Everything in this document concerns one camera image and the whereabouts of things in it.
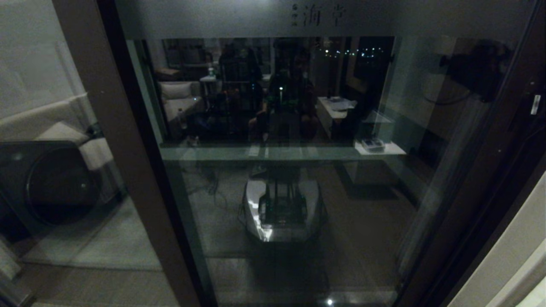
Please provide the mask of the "recessed door handle plate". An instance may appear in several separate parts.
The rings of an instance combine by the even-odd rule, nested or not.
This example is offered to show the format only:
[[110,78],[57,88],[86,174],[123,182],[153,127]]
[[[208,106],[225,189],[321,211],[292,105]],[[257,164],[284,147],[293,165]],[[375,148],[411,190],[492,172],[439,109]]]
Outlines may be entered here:
[[500,155],[505,148],[512,142],[516,132],[520,130],[523,121],[520,124],[514,124],[514,116],[517,112],[519,103],[530,98],[532,91],[536,85],[534,78],[529,78],[522,87],[513,87],[507,89],[502,97],[498,109],[498,114],[495,117],[496,126],[492,130],[494,136],[493,154]]

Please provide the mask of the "light grey sofa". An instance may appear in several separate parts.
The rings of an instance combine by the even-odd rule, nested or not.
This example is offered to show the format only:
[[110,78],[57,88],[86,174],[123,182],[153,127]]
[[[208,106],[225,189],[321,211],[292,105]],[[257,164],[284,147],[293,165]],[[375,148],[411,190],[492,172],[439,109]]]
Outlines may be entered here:
[[94,176],[102,203],[124,187],[113,154],[103,136],[87,95],[72,96],[0,119],[2,141],[73,142]]

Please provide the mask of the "grey rug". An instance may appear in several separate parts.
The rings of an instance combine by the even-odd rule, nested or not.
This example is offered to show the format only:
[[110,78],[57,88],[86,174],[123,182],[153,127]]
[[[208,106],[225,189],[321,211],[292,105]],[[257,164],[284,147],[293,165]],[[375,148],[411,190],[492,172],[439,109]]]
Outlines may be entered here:
[[131,197],[59,226],[22,256],[27,264],[162,271]]

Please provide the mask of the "brown framed sliding glass door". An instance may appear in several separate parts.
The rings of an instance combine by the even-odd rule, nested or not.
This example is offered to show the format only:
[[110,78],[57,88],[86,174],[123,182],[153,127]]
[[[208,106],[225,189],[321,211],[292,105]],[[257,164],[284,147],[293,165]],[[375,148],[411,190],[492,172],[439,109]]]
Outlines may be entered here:
[[433,307],[546,167],[546,0],[116,0],[204,306]]

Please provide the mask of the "brown framed fixed glass panel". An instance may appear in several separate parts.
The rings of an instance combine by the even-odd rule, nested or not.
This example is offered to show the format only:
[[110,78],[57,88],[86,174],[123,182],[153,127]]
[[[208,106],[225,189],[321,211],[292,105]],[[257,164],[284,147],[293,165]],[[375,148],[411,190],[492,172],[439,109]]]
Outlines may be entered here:
[[[0,119],[87,95],[172,294],[180,307],[202,307],[130,56],[114,0],[0,0]],[[23,268],[10,243],[113,200],[101,202],[73,142],[0,140],[0,307],[35,303],[16,281]]]

